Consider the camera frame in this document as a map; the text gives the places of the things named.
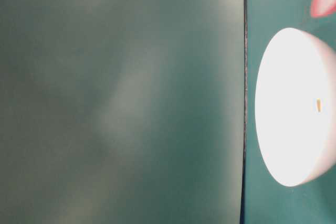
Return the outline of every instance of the green board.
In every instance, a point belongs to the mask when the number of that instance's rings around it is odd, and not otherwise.
[[[239,223],[243,0],[0,9],[0,223]]]
[[[313,19],[309,13],[310,2],[311,0],[247,0],[248,123],[245,182],[247,224],[336,223],[334,186],[336,168],[307,184],[293,188],[282,186],[268,173],[256,135],[254,114],[256,79],[261,58],[272,36],[285,27],[294,27],[317,36],[336,49],[336,15]]]

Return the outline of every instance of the tea light candle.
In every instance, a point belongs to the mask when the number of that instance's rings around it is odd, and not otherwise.
[[[255,94],[264,162],[285,186],[308,182],[336,162],[336,55],[318,38],[279,31],[262,57]]]

